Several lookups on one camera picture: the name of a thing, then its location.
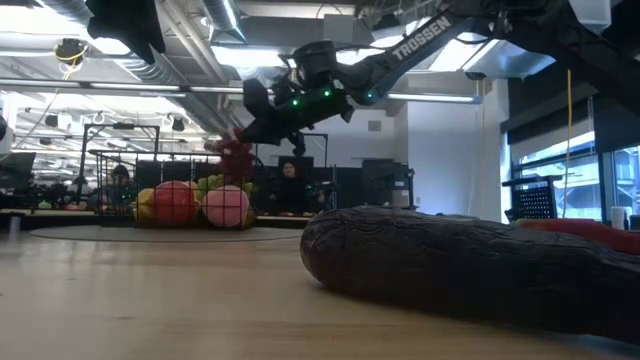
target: ball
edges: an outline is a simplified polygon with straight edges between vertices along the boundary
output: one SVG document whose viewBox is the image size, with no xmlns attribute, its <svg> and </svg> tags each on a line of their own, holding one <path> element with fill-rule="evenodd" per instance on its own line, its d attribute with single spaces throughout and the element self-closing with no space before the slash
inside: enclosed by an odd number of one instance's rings
<svg viewBox="0 0 640 360">
<path fill-rule="evenodd" d="M 162 183 L 153 194 L 153 209 L 159 224 L 188 224 L 196 215 L 193 190 L 181 181 Z"/>
<path fill-rule="evenodd" d="M 202 201 L 202 211 L 209 222 L 218 227 L 244 226 L 248 210 L 247 194 L 233 185 L 209 191 Z"/>
</svg>

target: yellow cable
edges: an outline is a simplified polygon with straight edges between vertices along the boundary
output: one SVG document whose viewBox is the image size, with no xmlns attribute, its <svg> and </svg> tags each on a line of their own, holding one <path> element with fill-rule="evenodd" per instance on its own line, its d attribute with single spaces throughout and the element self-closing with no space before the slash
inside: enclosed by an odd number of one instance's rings
<svg viewBox="0 0 640 360">
<path fill-rule="evenodd" d="M 73 64 L 71 64 L 71 67 L 69 68 L 69 70 L 67 70 L 67 73 L 64 74 L 64 76 L 62 77 L 62 80 L 69 80 L 69 77 L 71 77 L 71 74 L 75 72 L 76 61 L 78 61 L 78 59 L 73 60 Z"/>
<path fill-rule="evenodd" d="M 76 55 L 73 55 L 73 56 L 70 56 L 70 57 L 66 57 L 66 58 L 63 58 L 63 57 L 61 57 L 61 56 L 56 55 L 56 59 L 58 59 L 58 60 L 60 60 L 60 61 L 71 61 L 71 60 L 76 60 L 76 59 L 78 59 L 80 56 L 84 55 L 84 54 L 87 52 L 87 49 L 88 49 L 88 48 L 89 48 L 88 46 L 85 46 L 85 47 L 84 47 L 84 49 L 82 49 L 82 51 L 80 51 L 80 53 L 78 53 L 78 54 L 76 54 Z M 57 52 L 57 50 L 58 50 L 58 45 L 56 45 L 56 46 L 53 48 L 53 53 L 55 54 L 55 53 Z"/>
<path fill-rule="evenodd" d="M 569 150 L 571 149 L 571 126 L 573 125 L 573 87 L 571 86 L 571 69 L 567 70 L 567 109 L 569 123 L 567 124 L 567 154 L 564 164 L 564 198 L 562 201 L 562 218 L 567 214 L 567 184 L 569 181 Z"/>
</svg>

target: computer monitor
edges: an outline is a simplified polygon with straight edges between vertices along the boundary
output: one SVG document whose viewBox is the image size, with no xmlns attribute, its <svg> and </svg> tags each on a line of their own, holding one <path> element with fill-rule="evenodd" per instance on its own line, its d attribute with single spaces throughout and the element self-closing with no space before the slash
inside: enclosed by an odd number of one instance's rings
<svg viewBox="0 0 640 360">
<path fill-rule="evenodd" d="M 36 153 L 0 154 L 0 189 L 26 186 L 35 158 Z"/>
</svg>

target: red ball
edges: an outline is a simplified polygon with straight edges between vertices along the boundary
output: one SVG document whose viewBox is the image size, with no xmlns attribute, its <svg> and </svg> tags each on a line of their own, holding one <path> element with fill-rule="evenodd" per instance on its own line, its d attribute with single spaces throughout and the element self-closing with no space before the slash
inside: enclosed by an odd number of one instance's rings
<svg viewBox="0 0 640 360">
<path fill-rule="evenodd" d="M 193 191 L 181 181 L 167 181 L 158 185 L 153 205 L 158 224 L 185 225 L 194 221 L 196 216 Z"/>
</svg>

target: pink ball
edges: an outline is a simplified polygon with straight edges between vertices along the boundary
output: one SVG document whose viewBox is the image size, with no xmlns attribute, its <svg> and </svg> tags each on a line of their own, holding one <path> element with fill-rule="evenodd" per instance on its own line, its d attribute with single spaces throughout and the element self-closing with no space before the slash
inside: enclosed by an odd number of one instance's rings
<svg viewBox="0 0 640 360">
<path fill-rule="evenodd" d="M 202 211 L 215 226 L 235 227 L 247 221 L 249 198 L 237 186 L 226 185 L 211 190 L 202 199 Z"/>
</svg>

